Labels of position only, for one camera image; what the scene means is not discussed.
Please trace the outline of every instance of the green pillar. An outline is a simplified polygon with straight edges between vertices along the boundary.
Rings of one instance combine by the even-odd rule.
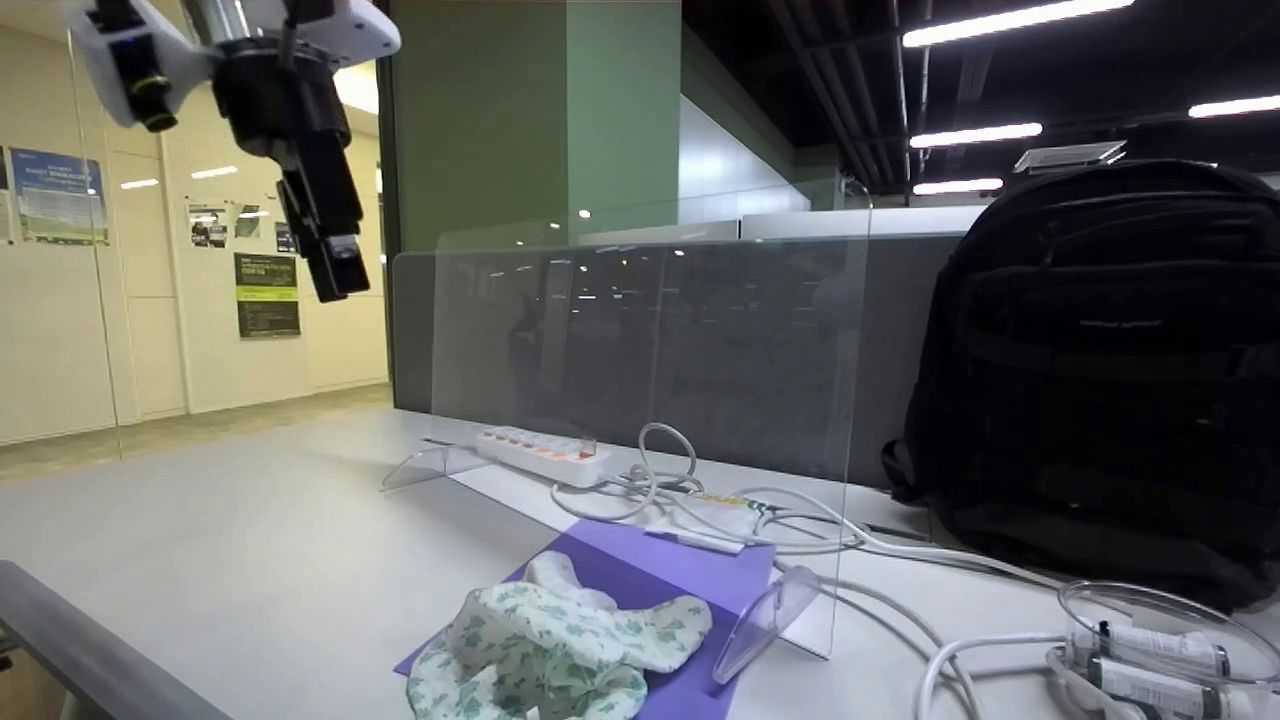
[[[681,0],[397,0],[392,16],[404,250],[676,220]]]

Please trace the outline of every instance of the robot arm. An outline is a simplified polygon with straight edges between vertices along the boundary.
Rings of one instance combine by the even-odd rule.
[[[353,142],[332,74],[392,57],[397,25],[372,0],[184,0],[201,44],[154,0],[64,0],[74,44],[117,125],[165,134],[212,79],[237,145],[281,163],[281,206],[319,302],[363,293]]]

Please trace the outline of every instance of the power strip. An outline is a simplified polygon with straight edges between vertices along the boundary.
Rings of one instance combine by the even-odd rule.
[[[483,429],[472,448],[487,459],[571,487],[592,487],[606,477],[608,459],[608,452],[592,442],[565,442],[507,424]]]

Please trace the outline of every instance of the white wall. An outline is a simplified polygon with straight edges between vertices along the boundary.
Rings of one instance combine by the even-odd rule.
[[[376,290],[318,303],[299,261],[303,335],[239,339],[232,250],[278,253],[278,167],[232,145],[210,93],[159,142],[122,134],[57,34],[42,30],[0,30],[0,145],[102,160],[111,240],[53,250],[0,228],[0,445],[385,384],[376,137],[350,148]],[[210,163],[239,172],[196,184],[193,167]],[[259,202],[271,217],[255,240],[196,253],[188,202]]]
[[[808,213],[748,145],[681,98],[681,223]]]
[[[681,38],[681,93],[743,148],[753,148],[753,157],[762,157],[768,167],[786,175],[795,172],[792,142],[691,30],[685,30]]]

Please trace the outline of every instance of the cloth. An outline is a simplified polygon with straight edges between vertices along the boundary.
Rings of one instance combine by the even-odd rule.
[[[768,544],[753,544],[740,557],[727,557],[727,553],[706,553],[676,541],[662,541],[630,524],[582,520],[567,531],[559,531],[543,553],[567,557],[575,577],[590,590],[608,593],[620,607],[651,607],[676,598],[709,601],[711,635],[706,639],[700,654],[691,654],[691,661],[681,671],[647,676],[647,700],[642,707],[642,720],[725,720],[727,717],[735,683],[722,690],[717,665],[735,621],[768,590],[768,571],[778,560]],[[397,665],[397,676],[411,671],[411,661],[422,658],[422,648],[411,648]]]
[[[410,707],[422,720],[630,720],[644,707],[644,671],[676,671],[709,634],[711,607],[697,598],[624,614],[543,553],[523,580],[472,593],[411,661]]]

